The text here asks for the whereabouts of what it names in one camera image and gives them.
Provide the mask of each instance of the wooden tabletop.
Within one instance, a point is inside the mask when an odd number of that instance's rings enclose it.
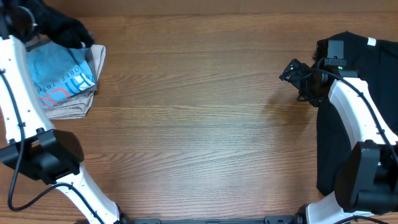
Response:
[[[279,74],[293,58],[311,65],[316,42],[346,30],[397,41],[397,21],[381,12],[82,19],[106,46],[104,70],[88,116],[54,123],[78,136],[91,176],[131,218],[293,214],[322,198],[317,109]],[[84,218],[58,191],[9,211],[11,175],[0,166],[0,223]],[[21,175],[14,204],[47,187]]]

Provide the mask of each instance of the white cloth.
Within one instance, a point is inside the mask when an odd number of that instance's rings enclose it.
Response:
[[[98,83],[106,56],[106,48],[103,45],[93,45],[91,47],[91,52],[93,54]],[[93,104],[93,98],[94,91],[84,91],[44,111],[46,116],[50,119],[84,118]]]

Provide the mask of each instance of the stack of folded cloth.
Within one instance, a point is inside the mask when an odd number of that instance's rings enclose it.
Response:
[[[84,118],[91,108],[105,46],[67,49],[47,42],[27,53],[27,63],[45,114],[50,119]]]

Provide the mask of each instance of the black garment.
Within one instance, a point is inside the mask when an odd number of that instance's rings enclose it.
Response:
[[[372,46],[368,45],[367,37],[350,32],[329,39],[344,41],[347,65],[358,67],[365,75],[374,104],[387,125],[398,134],[398,43],[377,40],[376,46]],[[329,101],[319,107],[317,135],[317,187],[323,195],[328,195],[334,191],[335,178],[351,152],[343,122]]]

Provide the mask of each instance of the black fabric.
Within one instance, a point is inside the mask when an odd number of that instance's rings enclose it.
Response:
[[[376,46],[371,46],[367,37],[350,32],[329,39],[344,41],[347,65],[358,67],[366,76],[374,104],[387,125],[398,134],[398,43],[377,40]],[[351,152],[343,122],[329,101],[322,103],[318,110],[317,141],[317,187],[323,195],[328,195],[334,191],[335,178]]]

